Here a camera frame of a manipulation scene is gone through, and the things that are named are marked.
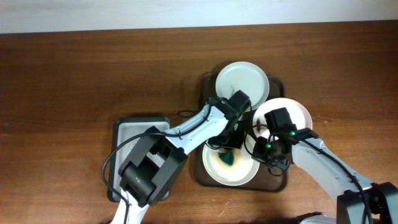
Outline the pale green plate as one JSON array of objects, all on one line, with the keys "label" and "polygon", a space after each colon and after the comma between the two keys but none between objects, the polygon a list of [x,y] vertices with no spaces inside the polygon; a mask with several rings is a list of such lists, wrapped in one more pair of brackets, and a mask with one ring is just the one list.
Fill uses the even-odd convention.
[{"label": "pale green plate", "polygon": [[230,98],[238,90],[243,91],[252,103],[252,108],[260,107],[269,96],[270,84],[265,72],[250,62],[233,62],[225,66],[217,75],[216,94]]}]

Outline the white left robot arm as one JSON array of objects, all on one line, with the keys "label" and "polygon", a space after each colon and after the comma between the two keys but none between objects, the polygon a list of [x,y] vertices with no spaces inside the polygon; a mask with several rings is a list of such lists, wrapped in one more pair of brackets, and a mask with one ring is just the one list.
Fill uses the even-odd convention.
[{"label": "white left robot arm", "polygon": [[226,101],[206,104],[194,117],[175,128],[161,131],[153,126],[119,144],[110,157],[135,142],[119,166],[120,190],[103,181],[121,199],[112,223],[140,223],[148,208],[167,195],[188,155],[208,139],[233,129],[246,109]]}]

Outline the cream white plate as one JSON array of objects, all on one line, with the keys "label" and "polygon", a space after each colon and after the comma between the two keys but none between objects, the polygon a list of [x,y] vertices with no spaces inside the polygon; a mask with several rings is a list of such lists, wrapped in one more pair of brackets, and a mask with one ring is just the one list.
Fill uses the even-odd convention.
[{"label": "cream white plate", "polygon": [[234,149],[234,163],[229,166],[221,161],[220,150],[203,147],[202,159],[205,170],[212,179],[227,186],[246,184],[257,174],[260,163],[251,158],[245,149]]}]

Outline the green yellow sponge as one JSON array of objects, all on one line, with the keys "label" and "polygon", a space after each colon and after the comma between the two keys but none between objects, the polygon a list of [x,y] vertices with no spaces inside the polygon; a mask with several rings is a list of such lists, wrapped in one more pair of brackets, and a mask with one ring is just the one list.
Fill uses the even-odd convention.
[{"label": "green yellow sponge", "polygon": [[240,151],[238,149],[219,151],[216,153],[215,159],[217,163],[225,169],[231,169],[235,165],[239,154]]}]

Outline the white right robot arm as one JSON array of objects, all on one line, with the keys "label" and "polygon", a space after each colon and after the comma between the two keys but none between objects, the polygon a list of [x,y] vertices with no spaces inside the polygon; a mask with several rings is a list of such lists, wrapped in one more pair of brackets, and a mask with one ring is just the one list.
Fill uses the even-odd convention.
[{"label": "white right robot arm", "polygon": [[377,184],[334,155],[320,138],[293,144],[277,138],[259,138],[252,158],[287,170],[290,165],[308,173],[333,199],[336,217],[321,212],[307,213],[293,223],[397,223],[397,187],[390,182]]}]

